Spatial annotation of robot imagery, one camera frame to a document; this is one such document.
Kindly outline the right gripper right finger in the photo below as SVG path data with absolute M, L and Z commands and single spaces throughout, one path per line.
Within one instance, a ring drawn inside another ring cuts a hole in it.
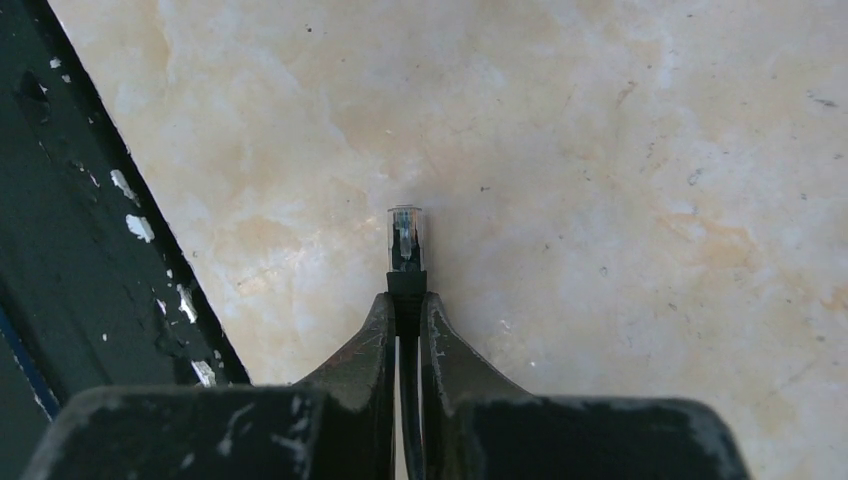
M 424 296 L 421 319 L 423 452 L 427 479 L 473 478 L 480 460 L 476 407 L 530 393 L 502 374 L 451 325 L 440 296 Z

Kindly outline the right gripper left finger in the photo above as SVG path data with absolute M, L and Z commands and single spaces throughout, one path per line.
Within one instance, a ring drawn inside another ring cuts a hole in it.
M 361 328 L 295 383 L 321 396 L 310 427 L 310 479 L 395 477 L 395 314 L 378 294 Z

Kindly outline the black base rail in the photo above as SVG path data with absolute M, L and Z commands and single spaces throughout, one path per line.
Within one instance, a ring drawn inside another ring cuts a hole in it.
M 247 371 L 45 1 L 1 5 L 1 331 L 49 418 Z

